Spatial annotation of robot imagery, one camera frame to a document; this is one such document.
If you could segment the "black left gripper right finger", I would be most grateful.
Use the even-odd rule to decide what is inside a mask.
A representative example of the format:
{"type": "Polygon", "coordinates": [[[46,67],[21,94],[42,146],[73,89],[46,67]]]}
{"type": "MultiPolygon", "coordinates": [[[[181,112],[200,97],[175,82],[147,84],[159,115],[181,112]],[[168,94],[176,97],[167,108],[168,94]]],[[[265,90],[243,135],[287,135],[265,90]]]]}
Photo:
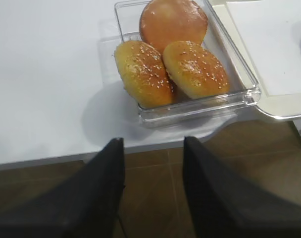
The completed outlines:
{"type": "Polygon", "coordinates": [[[241,177],[193,136],[184,139],[183,185],[199,238],[301,238],[301,206],[241,177]]]}

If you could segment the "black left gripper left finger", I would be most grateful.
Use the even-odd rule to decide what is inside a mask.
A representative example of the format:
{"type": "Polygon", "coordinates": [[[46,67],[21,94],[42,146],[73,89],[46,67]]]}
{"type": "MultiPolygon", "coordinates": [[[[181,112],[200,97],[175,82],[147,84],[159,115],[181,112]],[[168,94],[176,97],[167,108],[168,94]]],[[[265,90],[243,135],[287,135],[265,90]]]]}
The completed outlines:
{"type": "Polygon", "coordinates": [[[124,177],[124,141],[114,138],[65,182],[1,213],[0,238],[110,238],[124,177]]]}

